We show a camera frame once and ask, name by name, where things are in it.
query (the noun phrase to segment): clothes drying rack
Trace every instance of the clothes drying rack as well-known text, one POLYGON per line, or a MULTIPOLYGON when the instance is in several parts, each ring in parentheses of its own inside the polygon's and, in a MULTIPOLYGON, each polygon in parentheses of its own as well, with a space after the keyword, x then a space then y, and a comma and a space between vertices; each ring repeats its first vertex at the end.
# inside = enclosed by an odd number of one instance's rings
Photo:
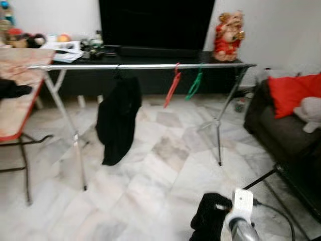
MULTIPOLYGON (((202 64, 202 68, 237 68, 241 69, 239 74, 235 78, 235 84, 232 87, 223 108, 221 109, 220 113, 217 117, 214 117, 213 121, 205 124, 200 127, 200 129, 207 128, 214 124, 216 126, 216 136, 217 136, 217 148, 218 148, 218 164, 222 165, 222 157, 221 157, 221 140, 220 140, 220 124, 221 124, 221 118, 231 101, 235 91, 238 89, 246 71, 250 67, 254 67, 256 64, 245 64, 245 63, 219 63, 219 64, 211 64, 206 63, 202 64)), ((68 128, 72 134, 73 137, 73 146, 76 151, 77 160, 80 164, 81 168, 81 179, 82 179, 82 186, 84 190, 87 190, 87 182, 84 172, 84 163, 83 158, 81 154, 81 150, 79 147, 79 134, 74 126, 71 118, 69 117, 65 106, 58 94, 58 91, 64 81, 65 75, 67 70, 98 70, 98 69, 131 69, 131 70, 142 70, 142 69, 174 69, 176 67, 176 64, 109 64, 109 65, 33 65, 28 66, 28 69, 38 69, 43 70, 44 72, 44 78, 46 86, 48 87, 48 90, 53 97, 59 111, 61 112, 65 122, 68 125, 68 128), (51 70, 60 70, 60 73, 57 78, 57 82, 54 85, 52 82, 52 79, 50 75, 48 74, 51 70)), ((179 69, 196 69, 199 68, 200 64, 180 64, 179 69)))

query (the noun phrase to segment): white wall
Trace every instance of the white wall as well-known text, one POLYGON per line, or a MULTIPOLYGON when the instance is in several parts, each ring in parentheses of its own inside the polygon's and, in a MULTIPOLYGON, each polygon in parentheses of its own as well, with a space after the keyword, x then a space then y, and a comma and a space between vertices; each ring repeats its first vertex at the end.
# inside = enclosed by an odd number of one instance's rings
MULTIPOLYGON (((10 0, 10 3, 17 27, 29 33, 68 33, 79 39, 92 37, 95 30, 101 29, 98 0, 10 0)), ((253 85, 255 74, 265 67, 296 70, 304 68, 304 64, 307 69, 320 66, 321 0, 216 0, 204 50, 213 50, 219 14, 236 10, 244 13, 246 34, 239 58, 259 65, 248 71, 243 85, 253 85)))
POLYGON ((100 30, 98 0, 9 0, 16 26, 27 33, 93 37, 100 30))

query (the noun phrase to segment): green hanger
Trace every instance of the green hanger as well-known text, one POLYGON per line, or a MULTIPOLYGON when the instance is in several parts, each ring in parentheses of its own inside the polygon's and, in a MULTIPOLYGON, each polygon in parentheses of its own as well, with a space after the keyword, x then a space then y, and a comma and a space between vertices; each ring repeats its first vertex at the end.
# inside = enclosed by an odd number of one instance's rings
POLYGON ((200 87, 200 84, 201 84, 201 80, 202 80, 202 77, 203 77, 203 72, 202 72, 202 66, 203 66, 203 63, 201 63, 200 67, 199 67, 199 73, 193 83, 193 85, 191 86, 187 96, 185 97, 185 100, 190 100, 192 98, 192 96, 197 92, 197 90, 199 89, 200 87))

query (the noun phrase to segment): television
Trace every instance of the television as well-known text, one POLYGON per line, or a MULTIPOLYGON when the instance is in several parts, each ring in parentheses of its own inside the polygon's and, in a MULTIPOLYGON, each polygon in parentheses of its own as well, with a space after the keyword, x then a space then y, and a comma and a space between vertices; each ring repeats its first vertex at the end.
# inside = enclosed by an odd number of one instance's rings
POLYGON ((195 53, 204 46, 214 1, 100 0, 104 44, 151 55, 195 53))

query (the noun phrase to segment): marble floor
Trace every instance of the marble floor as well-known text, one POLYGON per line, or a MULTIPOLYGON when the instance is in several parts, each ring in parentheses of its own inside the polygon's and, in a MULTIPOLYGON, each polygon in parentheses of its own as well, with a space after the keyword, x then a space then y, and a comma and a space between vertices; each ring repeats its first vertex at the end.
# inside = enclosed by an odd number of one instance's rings
MULTIPOLYGON (((79 166, 68 129, 52 103, 31 115, 25 132, 55 137, 27 146, 33 205, 26 206, 20 172, 0 175, 0 240, 188 240, 190 222, 202 195, 231 198, 269 171, 273 161, 243 128, 244 113, 229 105, 223 117, 223 166, 217 164, 215 130, 198 127, 212 120, 225 96, 175 96, 163 109, 164 96, 147 96, 136 118, 132 148, 115 166, 101 166, 103 147, 95 133, 97 103, 65 100, 79 133, 90 141, 82 148, 88 190, 81 190, 79 166)), ((16 147, 0 149, 0 168, 21 163, 16 147)), ((267 183, 284 200, 310 238, 321 226, 277 175, 267 183)), ((251 191, 258 200, 282 210, 262 182, 251 191)), ((253 208, 262 240, 290 240, 288 223, 264 207, 253 208)), ((297 240, 305 240, 296 228, 297 240)), ((222 240, 231 240, 223 230, 222 240)))

